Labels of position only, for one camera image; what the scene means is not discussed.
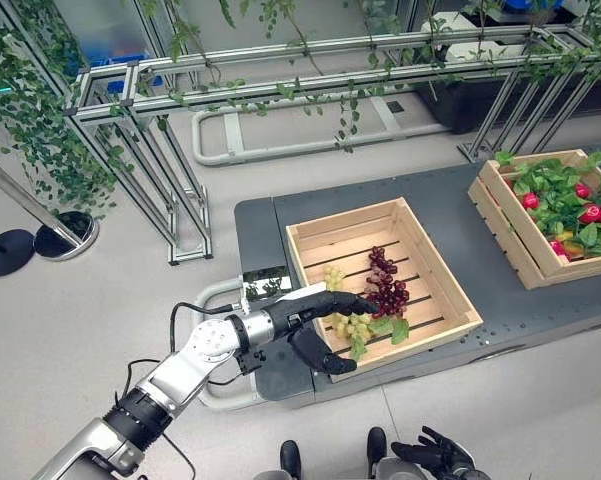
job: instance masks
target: table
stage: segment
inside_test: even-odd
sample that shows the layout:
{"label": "table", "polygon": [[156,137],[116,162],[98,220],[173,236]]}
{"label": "table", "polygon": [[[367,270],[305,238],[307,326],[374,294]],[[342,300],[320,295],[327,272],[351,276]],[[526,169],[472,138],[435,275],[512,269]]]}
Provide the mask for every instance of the table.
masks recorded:
{"label": "table", "polygon": [[[595,149],[601,145],[585,148]],[[338,383],[312,372],[287,342],[271,343],[264,349],[269,361],[255,374],[263,398],[298,408],[601,328],[601,275],[525,290],[467,195],[481,167],[467,164],[236,206],[243,272],[286,266],[299,287],[286,225],[403,196],[484,320],[459,341]]]}

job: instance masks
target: person's foot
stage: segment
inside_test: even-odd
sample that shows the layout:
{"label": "person's foot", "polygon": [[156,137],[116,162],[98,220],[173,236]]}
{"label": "person's foot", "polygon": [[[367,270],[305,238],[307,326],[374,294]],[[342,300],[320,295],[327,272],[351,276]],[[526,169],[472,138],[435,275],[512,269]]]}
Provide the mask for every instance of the person's foot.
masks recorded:
{"label": "person's foot", "polygon": [[293,440],[287,440],[280,447],[280,468],[296,480],[300,480],[302,475],[300,449]]}
{"label": "person's foot", "polygon": [[376,478],[376,465],[387,456],[387,436],[380,427],[373,427],[367,435],[368,478]]}

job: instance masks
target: wooden crate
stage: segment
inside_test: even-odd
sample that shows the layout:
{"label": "wooden crate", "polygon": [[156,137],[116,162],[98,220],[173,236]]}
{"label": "wooden crate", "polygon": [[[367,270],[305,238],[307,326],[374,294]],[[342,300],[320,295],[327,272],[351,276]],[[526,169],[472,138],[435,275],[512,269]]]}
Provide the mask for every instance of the wooden crate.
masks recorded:
{"label": "wooden crate", "polygon": [[[601,257],[570,262],[564,255],[557,255],[505,182],[519,175],[515,173],[515,165],[547,158],[580,166],[587,155],[582,150],[526,155],[516,157],[512,167],[500,167],[497,162],[489,161],[469,189],[469,196],[527,289],[601,274]],[[600,186],[600,180],[599,168],[582,177],[582,182],[593,190]]]}
{"label": "wooden crate", "polygon": [[[482,323],[403,198],[288,226],[287,236],[303,286],[323,281],[332,265],[346,274],[343,290],[363,293],[373,246],[385,248],[398,267],[394,278],[407,282],[409,338],[399,345],[391,335],[372,339],[358,369],[332,376],[334,382],[456,340]],[[334,352],[350,356],[349,340],[336,337],[329,323],[317,319],[315,327]]]}

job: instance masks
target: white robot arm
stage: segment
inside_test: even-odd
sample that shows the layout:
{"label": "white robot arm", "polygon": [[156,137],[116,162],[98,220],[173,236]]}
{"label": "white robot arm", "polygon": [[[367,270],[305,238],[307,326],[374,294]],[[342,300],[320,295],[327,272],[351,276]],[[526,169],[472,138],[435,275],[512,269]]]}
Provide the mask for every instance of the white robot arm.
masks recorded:
{"label": "white robot arm", "polygon": [[145,450],[200,392],[209,374],[235,357],[243,374],[258,368],[260,346],[288,336],[311,368],[331,374],[353,371],[356,363],[335,355],[303,324],[334,312],[372,313],[377,307],[351,293],[324,291],[324,284],[292,292],[245,316],[229,315],[199,324],[184,348],[169,355],[103,418],[92,420],[34,480],[113,479],[129,476]]}

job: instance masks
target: black cable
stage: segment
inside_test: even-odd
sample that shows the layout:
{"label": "black cable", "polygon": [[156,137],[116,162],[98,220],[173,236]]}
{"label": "black cable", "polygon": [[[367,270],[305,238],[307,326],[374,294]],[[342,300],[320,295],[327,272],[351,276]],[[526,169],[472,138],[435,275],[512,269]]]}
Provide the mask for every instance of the black cable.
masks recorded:
{"label": "black cable", "polygon": [[[160,360],[156,360],[155,358],[139,358],[137,360],[132,360],[131,362],[127,363],[127,380],[124,382],[124,390],[122,391],[123,398],[128,393],[129,386],[131,385],[131,377],[133,376],[133,368],[132,367],[138,363],[160,363]],[[114,392],[113,398],[115,399],[116,406],[118,406],[118,400],[119,400],[118,392]],[[182,457],[182,459],[186,462],[186,464],[189,465],[189,468],[191,469],[191,472],[192,472],[191,480],[195,480],[196,467],[193,466],[193,463],[191,463],[191,460],[189,460],[189,457],[187,457],[187,455],[182,450],[180,450],[180,448],[173,442],[173,440],[171,440],[169,437],[167,437],[164,433],[162,434],[162,436],[169,443],[169,445],[171,445],[171,447],[176,451],[176,453]],[[149,479],[146,475],[140,475],[137,480],[149,480]]]}
{"label": "black cable", "polygon": [[233,306],[231,304],[223,305],[217,308],[202,308],[197,305],[193,305],[192,303],[187,302],[178,302],[171,310],[171,318],[169,319],[169,351],[174,353],[176,351],[176,313],[178,313],[178,309],[180,307],[189,308],[198,313],[204,313],[206,315],[217,315],[219,313],[228,313],[233,311]]}
{"label": "black cable", "polygon": [[233,377],[231,380],[227,380],[226,382],[213,382],[211,380],[208,380],[207,383],[209,383],[211,385],[217,385],[219,387],[226,387],[230,383],[235,382],[238,379],[238,377],[240,377],[241,375],[242,375],[242,373],[238,373],[235,377]]}

